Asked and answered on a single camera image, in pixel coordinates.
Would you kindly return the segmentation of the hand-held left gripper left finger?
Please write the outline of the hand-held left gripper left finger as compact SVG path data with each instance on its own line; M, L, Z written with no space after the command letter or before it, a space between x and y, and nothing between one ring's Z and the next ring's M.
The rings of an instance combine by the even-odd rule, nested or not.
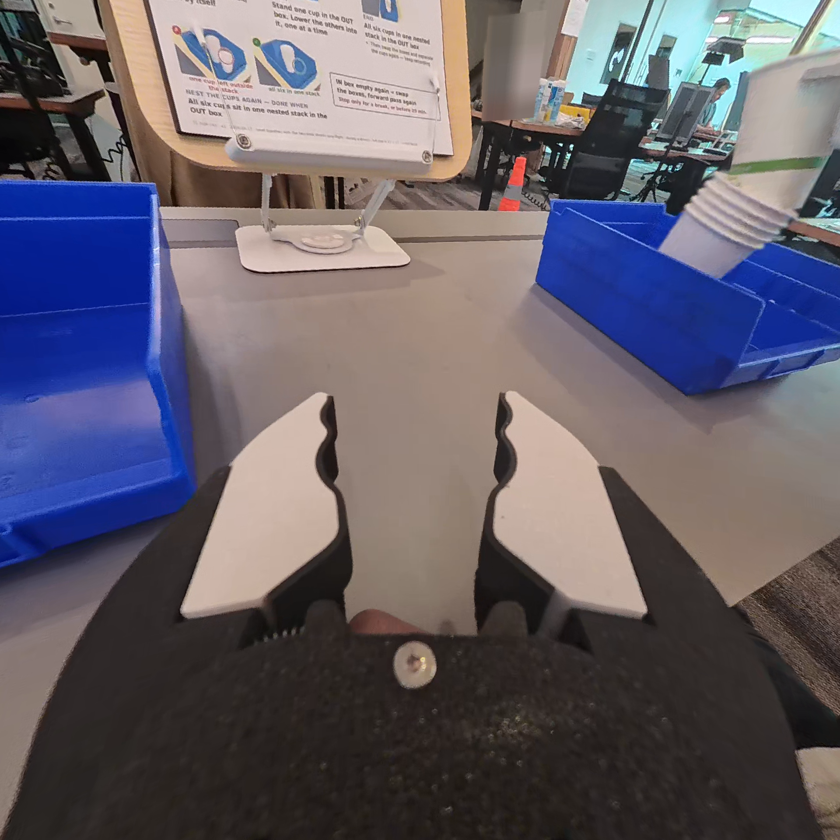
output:
M344 613L353 572L347 511L336 486L334 400L312 394L232 461L182 601L187 620L258 611L280 633L311 604Z

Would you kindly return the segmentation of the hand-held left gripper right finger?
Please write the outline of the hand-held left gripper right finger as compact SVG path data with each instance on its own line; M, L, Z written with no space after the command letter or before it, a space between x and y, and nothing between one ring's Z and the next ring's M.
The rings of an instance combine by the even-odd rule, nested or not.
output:
M490 634L494 613L513 608L531 637L571 637L588 620L645 628L648 605L600 463L518 392L499 394L495 432L477 631Z

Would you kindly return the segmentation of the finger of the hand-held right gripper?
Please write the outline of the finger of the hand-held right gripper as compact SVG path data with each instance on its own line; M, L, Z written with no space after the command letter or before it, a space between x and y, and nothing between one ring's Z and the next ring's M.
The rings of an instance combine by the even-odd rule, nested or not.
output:
M797 91L812 112L809 120L815 137L827 151L838 147L839 121L839 52L823 51L813 56L820 61L805 70Z

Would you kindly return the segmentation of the white paper cup green band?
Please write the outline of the white paper cup green band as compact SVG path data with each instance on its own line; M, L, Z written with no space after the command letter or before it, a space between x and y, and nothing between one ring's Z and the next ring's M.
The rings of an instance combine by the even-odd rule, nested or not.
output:
M827 160L809 120L812 112L797 91L803 72L823 51L793 56L749 75L738 140L728 175L775 194L798 211L810 195Z

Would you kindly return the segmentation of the blue plastic bin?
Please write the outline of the blue plastic bin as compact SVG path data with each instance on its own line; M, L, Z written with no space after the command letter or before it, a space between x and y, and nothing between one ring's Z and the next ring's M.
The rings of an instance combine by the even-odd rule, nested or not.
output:
M676 220L552 200L536 284L688 396L838 361L837 264L770 244L714 279L658 252Z
M1 185L1 563L196 489L182 304L149 184Z

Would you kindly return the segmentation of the person's left hand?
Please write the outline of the person's left hand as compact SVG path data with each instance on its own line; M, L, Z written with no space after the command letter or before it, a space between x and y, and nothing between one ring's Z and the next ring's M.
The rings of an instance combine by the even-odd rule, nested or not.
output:
M427 631L388 612L368 608L356 613L349 621L349 629L355 634L424 636Z

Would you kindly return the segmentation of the grey computer monitor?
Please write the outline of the grey computer monitor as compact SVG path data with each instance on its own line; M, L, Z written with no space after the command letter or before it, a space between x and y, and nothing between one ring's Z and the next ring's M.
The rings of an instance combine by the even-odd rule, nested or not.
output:
M686 145L693 137L713 87L683 81L658 127L657 142Z

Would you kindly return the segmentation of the dark desk wooden top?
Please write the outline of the dark desk wooden top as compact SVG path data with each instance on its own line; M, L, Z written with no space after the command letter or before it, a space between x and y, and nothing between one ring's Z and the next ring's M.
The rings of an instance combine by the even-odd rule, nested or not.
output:
M80 89L52 98L26 98L24 94L16 91L3 91L1 109L2 111L42 111L47 115L59 114L66 118L89 170L87 179L94 182L110 182L110 173L86 122L95 112L97 102L105 96L106 89L103 87Z
M547 145L558 144L565 149L584 133L583 129L574 126L564 127L528 120L488 121L476 110L470 116L473 126L480 127L475 182L480 186L478 209L482 212L490 209L499 161L505 149L514 146L519 148L526 140Z
M688 200L699 191L708 170L727 171L733 157L733 151L680 148L656 142L641 143L637 151L639 160L657 165L632 198L639 202L646 202L650 196L657 202L655 195L661 192Z

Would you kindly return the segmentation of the black office chair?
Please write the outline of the black office chair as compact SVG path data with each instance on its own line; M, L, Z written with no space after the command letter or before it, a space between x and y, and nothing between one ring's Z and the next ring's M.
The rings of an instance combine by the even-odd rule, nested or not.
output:
M582 135L573 142L550 193L566 200L615 201L639 144L668 95L666 88L611 80Z

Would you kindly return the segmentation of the orange traffic cone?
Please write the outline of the orange traffic cone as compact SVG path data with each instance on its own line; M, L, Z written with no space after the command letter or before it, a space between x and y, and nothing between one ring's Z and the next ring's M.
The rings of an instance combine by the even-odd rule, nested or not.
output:
M498 212L517 213L520 210L526 169L527 158L524 155L518 156L511 168L507 185L497 208Z

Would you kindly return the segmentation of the tan cardboard box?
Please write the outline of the tan cardboard box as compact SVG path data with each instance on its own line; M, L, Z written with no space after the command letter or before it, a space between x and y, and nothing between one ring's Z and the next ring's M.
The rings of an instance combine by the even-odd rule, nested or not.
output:
M171 150L142 114L127 71L115 69L113 72L119 85L122 111L140 179L155 184L161 205L260 206L260 174L209 169Z

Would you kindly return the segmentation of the wooden document board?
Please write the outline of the wooden document board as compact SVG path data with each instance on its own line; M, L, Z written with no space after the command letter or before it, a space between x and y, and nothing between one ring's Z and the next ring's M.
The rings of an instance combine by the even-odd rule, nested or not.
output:
M245 151L245 158L232 159L227 147L238 140L227 136L205 138L181 133L175 126L170 95L156 52L151 16L145 2L100 2L107 24L108 51L114 75L124 98L123 106L138 162L144 146L140 129L154 136L174 154L193 165L217 172L248 172L306 176L369 176L398 181L443 182L466 166L472 144L469 105L469 63L464 1L442 2L444 75L450 136L454 151L435 154L419 164L403 159L388 160L380 152L303 152L298 156L281 152Z

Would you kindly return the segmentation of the printed instruction sheet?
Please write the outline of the printed instruction sheet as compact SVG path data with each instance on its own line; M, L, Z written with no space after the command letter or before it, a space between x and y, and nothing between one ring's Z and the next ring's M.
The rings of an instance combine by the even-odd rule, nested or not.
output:
M176 131L454 152L438 1L144 2Z

